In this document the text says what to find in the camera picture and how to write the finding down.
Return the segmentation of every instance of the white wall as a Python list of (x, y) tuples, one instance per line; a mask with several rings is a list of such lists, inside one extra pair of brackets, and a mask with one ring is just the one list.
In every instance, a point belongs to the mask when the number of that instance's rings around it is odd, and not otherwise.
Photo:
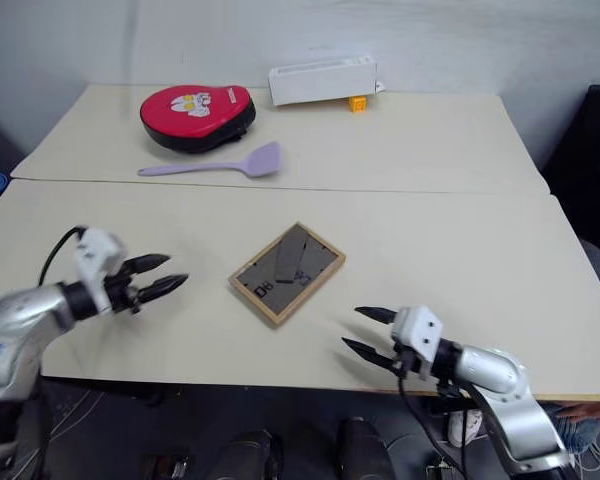
[(0, 0), (0, 127), (28, 152), (88, 82), (265, 86), (363, 53), (390, 90), (502, 95), (541, 164), (600, 79), (600, 0)]

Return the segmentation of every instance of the floor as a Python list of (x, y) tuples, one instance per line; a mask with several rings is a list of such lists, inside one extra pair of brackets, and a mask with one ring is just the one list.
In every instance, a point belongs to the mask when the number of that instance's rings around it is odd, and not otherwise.
[[(66, 414), (86, 391), (54, 384), (50, 392), (54, 410)], [(98, 392), (90, 393), (56, 435), (99, 397)], [(31, 413), (23, 422), (23, 431), (29, 432), (21, 446), (25, 454), (35, 448)], [(399, 438), (389, 451), (398, 479), (425, 478), (424, 466), (434, 456), (433, 449), (395, 395), (226, 386), (168, 387), (153, 407), (146, 401), (103, 395), (84, 421), (54, 440), (47, 469), (56, 479), (137, 480), (143, 453), (188, 452), (195, 461), (185, 478), (204, 479), (222, 445), (234, 435), (267, 428), (283, 438), (285, 479), (336, 479), (335, 435), (340, 420), (351, 416), (373, 422), (387, 444)], [(467, 448), (473, 478), (508, 478), (488, 439)], [(19, 461), (14, 472), (23, 463)], [(600, 480), (600, 472), (585, 478)]]

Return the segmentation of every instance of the white table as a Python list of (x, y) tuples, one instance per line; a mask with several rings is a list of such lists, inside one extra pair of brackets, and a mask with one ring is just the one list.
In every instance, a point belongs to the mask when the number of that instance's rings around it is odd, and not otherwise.
[[(205, 155), (160, 147), (144, 131), (140, 104), (158, 86), (92, 85), (13, 172), (18, 178), (180, 183), (312, 190), (546, 195), (549, 189), (495, 95), (382, 93), (353, 114), (346, 100), (275, 108), (251, 89), (257, 116), (240, 142)], [(143, 167), (239, 161), (282, 144), (278, 175), (239, 172), (139, 177)]]
[[(275, 329), (227, 278), (298, 220), (347, 261)], [(600, 398), (600, 285), (553, 197), (15, 180), (0, 199), (0, 295), (34, 285), (76, 223), (115, 232), (132, 255), (173, 256), (139, 284), (191, 278), (137, 316), (82, 322), (50, 346), (45, 375), (394, 390), (340, 337), (388, 351), (388, 328), (353, 308), (425, 303), (447, 338), (516, 354), (541, 398)], [(72, 255), (48, 281), (75, 279)]]

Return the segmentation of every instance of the small yellow toy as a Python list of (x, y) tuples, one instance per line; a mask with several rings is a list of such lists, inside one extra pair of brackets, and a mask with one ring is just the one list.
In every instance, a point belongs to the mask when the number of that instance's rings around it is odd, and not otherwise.
[(349, 97), (349, 108), (353, 113), (364, 112), (367, 108), (367, 97)]

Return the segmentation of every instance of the white sneaker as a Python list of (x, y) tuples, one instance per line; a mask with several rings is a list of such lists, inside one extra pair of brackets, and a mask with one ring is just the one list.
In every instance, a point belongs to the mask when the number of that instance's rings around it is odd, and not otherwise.
[[(467, 435), (465, 445), (476, 438), (482, 425), (482, 412), (480, 410), (467, 411)], [(449, 429), (447, 439), (454, 447), (462, 447), (462, 412), (453, 412), (449, 416)]]

